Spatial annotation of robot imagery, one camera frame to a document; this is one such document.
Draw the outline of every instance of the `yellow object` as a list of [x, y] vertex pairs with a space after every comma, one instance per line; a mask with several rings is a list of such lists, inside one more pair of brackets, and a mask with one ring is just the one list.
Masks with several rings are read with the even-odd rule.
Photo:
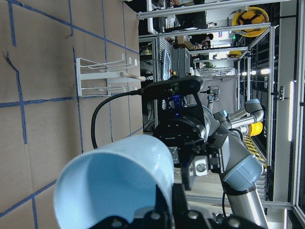
[[239, 58], [242, 55], [241, 51], [230, 51], [228, 54], [229, 58]]
[[249, 136], [259, 135], [263, 130], [263, 123], [252, 123], [249, 125]]
[[[266, 11], [258, 7], [249, 7], [248, 10], [235, 13], [232, 25], [249, 25], [269, 22]], [[245, 37], [256, 37], [262, 34], [267, 28], [241, 30], [239, 34]]]

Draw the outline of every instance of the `bolt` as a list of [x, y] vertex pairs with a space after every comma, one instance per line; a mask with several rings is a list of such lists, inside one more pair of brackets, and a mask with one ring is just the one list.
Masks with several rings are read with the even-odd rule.
[[197, 168], [197, 170], [198, 170], [199, 172], [204, 172], [204, 171], [206, 170], [206, 165], [203, 164], [203, 163], [200, 163], [200, 164], [197, 165], [196, 168]]
[[228, 224], [232, 227], [232, 228], [239, 228], [240, 226], [240, 222], [237, 219], [229, 219]]
[[122, 222], [118, 221], [117, 219], [114, 219], [113, 223], [111, 224], [113, 228], [120, 228], [122, 225]]
[[187, 213], [187, 216], [190, 218], [190, 219], [197, 219], [199, 214], [196, 212], [196, 211], [192, 211], [190, 210], [189, 213]]
[[153, 212], [153, 213], [151, 214], [151, 218], [152, 218], [153, 220], [158, 220], [158, 219], [161, 218], [161, 216], [160, 216], [159, 213]]

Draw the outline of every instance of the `light blue cup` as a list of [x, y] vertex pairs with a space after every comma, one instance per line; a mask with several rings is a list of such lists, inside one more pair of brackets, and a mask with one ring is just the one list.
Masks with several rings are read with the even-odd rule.
[[155, 137], [136, 135], [73, 159], [61, 172], [54, 194], [62, 229], [87, 229], [108, 216], [132, 222], [155, 205], [156, 185], [172, 209], [173, 159]]

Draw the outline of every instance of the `floor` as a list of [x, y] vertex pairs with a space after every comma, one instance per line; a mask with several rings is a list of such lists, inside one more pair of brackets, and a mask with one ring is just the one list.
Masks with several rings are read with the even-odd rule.
[[[107, 98], [77, 95], [75, 60], [139, 60], [138, 20], [121, 0], [0, 0], [0, 19], [0, 228], [58, 228], [54, 184], [92, 150], [91, 116]], [[140, 133], [139, 96], [101, 109], [98, 146]]]

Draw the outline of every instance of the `black cable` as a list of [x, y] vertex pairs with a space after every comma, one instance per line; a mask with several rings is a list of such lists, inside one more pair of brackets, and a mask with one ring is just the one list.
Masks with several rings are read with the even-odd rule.
[[224, 209], [224, 196], [225, 196], [225, 193], [223, 192], [223, 200], [222, 200], [223, 215], [224, 215], [224, 217], [227, 217], [227, 215], [225, 214], [225, 209]]
[[143, 93], [143, 89], [140, 88], [136, 91], [116, 94], [116, 95], [113, 95], [113, 96], [109, 97], [108, 99], [105, 99], [103, 102], [101, 102], [96, 107], [96, 109], [93, 112], [92, 119], [91, 119], [91, 141], [92, 141], [92, 145], [93, 145], [94, 149], [97, 148], [96, 139], [95, 139], [95, 121], [96, 121], [97, 114], [98, 114], [99, 110], [102, 108], [102, 106], [104, 106], [105, 104], [107, 104], [108, 102], [110, 102], [111, 100], [116, 99], [116, 98], [120, 98], [120, 97], [127, 96], [127, 95], [136, 95], [136, 94], [137, 95], [142, 95], [142, 93]]
[[243, 133], [242, 133], [239, 129], [232, 128], [232, 129], [229, 129], [229, 130], [230, 130], [230, 131], [236, 131], [236, 132], [238, 132], [239, 135], [240, 135], [241, 141], [243, 141]]

